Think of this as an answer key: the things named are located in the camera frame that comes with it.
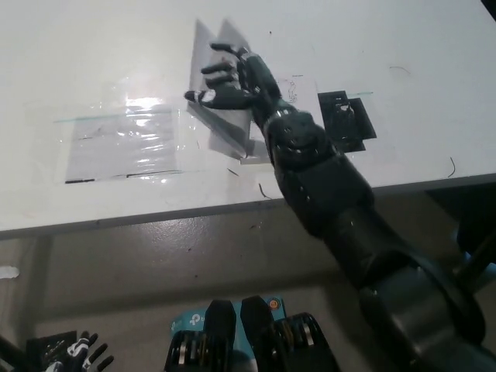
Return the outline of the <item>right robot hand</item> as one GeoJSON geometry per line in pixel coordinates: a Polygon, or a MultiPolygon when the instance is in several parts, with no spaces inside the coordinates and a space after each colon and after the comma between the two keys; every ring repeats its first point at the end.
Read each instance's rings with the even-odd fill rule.
{"type": "Polygon", "coordinates": [[[229,43],[211,43],[216,52],[235,57],[201,69],[206,89],[190,90],[184,98],[207,109],[249,110],[262,128],[282,101],[277,82],[260,55],[229,43]]]}

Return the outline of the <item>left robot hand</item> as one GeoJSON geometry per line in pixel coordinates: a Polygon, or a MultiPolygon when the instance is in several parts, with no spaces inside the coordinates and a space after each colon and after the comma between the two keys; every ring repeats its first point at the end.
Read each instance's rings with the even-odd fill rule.
{"type": "Polygon", "coordinates": [[[75,343],[68,346],[63,355],[50,363],[46,372],[86,372],[86,371],[104,371],[113,362],[113,355],[104,356],[109,345],[103,343],[96,349],[92,349],[98,334],[90,334],[83,331],[75,343]]]}

